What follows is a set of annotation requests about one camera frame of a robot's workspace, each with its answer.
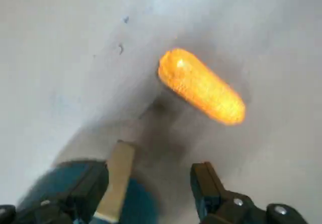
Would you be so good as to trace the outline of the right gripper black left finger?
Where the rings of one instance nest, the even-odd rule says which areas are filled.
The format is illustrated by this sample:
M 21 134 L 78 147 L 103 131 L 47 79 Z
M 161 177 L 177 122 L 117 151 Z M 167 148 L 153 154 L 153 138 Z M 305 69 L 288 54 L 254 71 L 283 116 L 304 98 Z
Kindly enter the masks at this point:
M 109 185 L 104 162 L 64 162 L 40 177 L 1 223 L 90 223 Z

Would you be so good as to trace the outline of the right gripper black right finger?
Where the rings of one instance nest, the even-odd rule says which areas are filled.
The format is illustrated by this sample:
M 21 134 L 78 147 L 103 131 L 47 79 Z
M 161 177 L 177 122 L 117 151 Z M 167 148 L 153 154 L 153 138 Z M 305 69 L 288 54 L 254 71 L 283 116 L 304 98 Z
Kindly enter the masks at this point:
M 199 223 L 307 223 L 291 206 L 271 203 L 260 209 L 248 196 L 226 190 L 209 162 L 191 166 L 190 185 Z

